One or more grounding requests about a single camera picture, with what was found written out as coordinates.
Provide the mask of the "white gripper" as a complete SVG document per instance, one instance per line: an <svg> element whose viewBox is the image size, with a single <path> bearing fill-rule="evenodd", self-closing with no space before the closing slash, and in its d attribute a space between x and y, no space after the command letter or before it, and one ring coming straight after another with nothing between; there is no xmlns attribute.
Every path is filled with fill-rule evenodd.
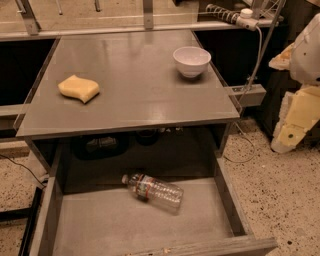
<svg viewBox="0 0 320 256"><path fill-rule="evenodd" d="M269 66L288 70L293 80L301 84L320 85L320 13L316 14L294 44L288 45L272 58ZM296 148L320 121L320 88L302 86L295 93L286 92L279 111L271 149L287 153Z"/></svg>

